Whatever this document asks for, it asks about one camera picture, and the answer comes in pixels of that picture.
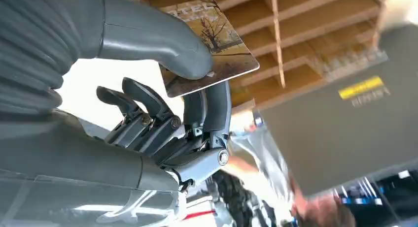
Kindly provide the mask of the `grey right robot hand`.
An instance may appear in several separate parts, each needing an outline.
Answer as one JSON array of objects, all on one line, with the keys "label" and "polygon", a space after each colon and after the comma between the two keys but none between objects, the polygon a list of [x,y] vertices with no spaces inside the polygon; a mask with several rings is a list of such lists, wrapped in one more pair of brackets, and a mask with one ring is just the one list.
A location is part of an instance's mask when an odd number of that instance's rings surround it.
[{"label": "grey right robot hand", "polygon": [[201,79],[211,53],[182,20],[135,0],[0,0],[0,224],[165,227],[229,159],[228,82],[186,97],[179,119],[149,86],[97,87],[123,119],[105,138],[59,109],[79,59],[155,60]]}]

